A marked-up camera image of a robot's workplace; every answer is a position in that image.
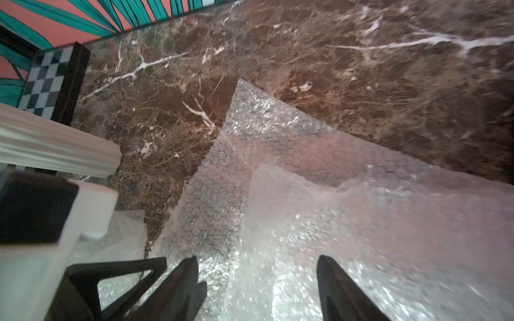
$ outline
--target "checkered tile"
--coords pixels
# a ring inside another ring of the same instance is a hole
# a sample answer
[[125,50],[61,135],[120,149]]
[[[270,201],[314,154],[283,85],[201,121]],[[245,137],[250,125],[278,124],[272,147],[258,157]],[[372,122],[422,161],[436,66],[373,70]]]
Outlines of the checkered tile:
[[73,46],[34,58],[18,108],[46,119],[52,117]]

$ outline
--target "clear plastic sheet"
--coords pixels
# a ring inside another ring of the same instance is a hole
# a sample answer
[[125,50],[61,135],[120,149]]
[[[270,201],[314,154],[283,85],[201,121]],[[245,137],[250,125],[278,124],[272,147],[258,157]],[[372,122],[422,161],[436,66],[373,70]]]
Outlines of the clear plastic sheet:
[[199,319],[321,319],[315,264],[327,254],[392,320],[500,320],[514,316],[513,192],[334,130],[240,80],[154,253],[170,268],[198,256]]
[[[114,211],[107,233],[99,240],[80,239],[67,265],[143,259],[146,245],[143,218],[144,211]],[[140,275],[131,273],[98,282],[102,309],[130,290]]]

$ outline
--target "wallpaper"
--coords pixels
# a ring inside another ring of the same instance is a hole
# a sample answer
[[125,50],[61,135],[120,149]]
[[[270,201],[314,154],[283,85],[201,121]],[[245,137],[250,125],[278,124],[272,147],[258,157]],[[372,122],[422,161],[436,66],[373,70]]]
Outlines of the wallpaper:
[[[0,25],[45,50],[107,37],[222,1],[4,0]],[[0,102],[13,104],[30,64],[29,59],[0,44]]]

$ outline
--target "brown marble surface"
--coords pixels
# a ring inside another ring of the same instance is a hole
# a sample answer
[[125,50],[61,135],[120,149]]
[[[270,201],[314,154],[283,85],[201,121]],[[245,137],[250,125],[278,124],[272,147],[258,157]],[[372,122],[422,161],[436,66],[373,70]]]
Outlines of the brown marble surface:
[[229,3],[90,44],[72,126],[121,145],[117,173],[89,181],[145,210],[150,242],[239,78],[365,140],[512,182],[513,34],[510,1]]

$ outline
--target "teal leaf pattern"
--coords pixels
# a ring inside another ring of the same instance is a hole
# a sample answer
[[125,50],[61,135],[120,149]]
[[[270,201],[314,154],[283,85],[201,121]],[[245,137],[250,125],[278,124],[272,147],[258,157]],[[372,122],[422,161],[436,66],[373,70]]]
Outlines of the teal leaf pattern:
[[120,17],[118,17],[118,14],[114,10],[111,0],[97,0],[97,1],[100,4],[100,6],[102,6],[102,8],[105,10],[105,12],[107,12],[109,17],[111,17],[111,19],[114,21],[116,26],[118,26],[118,28],[121,31],[123,31],[124,29],[123,29],[123,26],[121,25]]
[[182,6],[182,0],[170,0],[171,4],[171,15],[179,15],[184,13]]
[[18,34],[26,41],[32,43],[40,49],[50,49],[52,45],[39,33],[27,27],[18,19],[11,17],[5,12],[0,10],[0,25]]
[[118,8],[120,13],[125,17],[132,28],[136,28],[138,26],[138,22],[136,16],[132,12],[129,4],[125,0],[112,0],[113,5]]
[[152,9],[155,20],[162,20],[168,17],[161,0],[148,0],[148,5],[150,6],[150,9]]
[[117,31],[116,28],[107,20],[100,11],[97,10],[92,4],[87,0],[68,0],[72,5],[79,8],[82,12],[87,14],[88,17],[98,22],[104,27],[109,28],[110,30]]
[[0,78],[0,103],[16,107],[24,85],[23,80]]
[[189,10],[196,10],[202,8],[204,5],[201,0],[188,0]]
[[0,44],[0,55],[4,56],[11,64],[19,67],[20,69],[29,71],[32,61],[19,53],[12,51],[4,45]]
[[54,20],[60,24],[71,28],[82,30],[84,32],[94,34],[100,37],[112,35],[113,32],[102,28],[86,19],[80,18],[68,11],[47,5],[35,0],[10,0],[11,2],[37,13],[43,17]]
[[150,20],[150,16],[148,15],[148,12],[146,11],[146,8],[143,5],[143,2],[141,0],[121,0],[124,2],[127,2],[129,7],[132,9],[134,14],[136,15],[136,18],[139,22],[140,26],[144,26],[147,24],[152,23]]

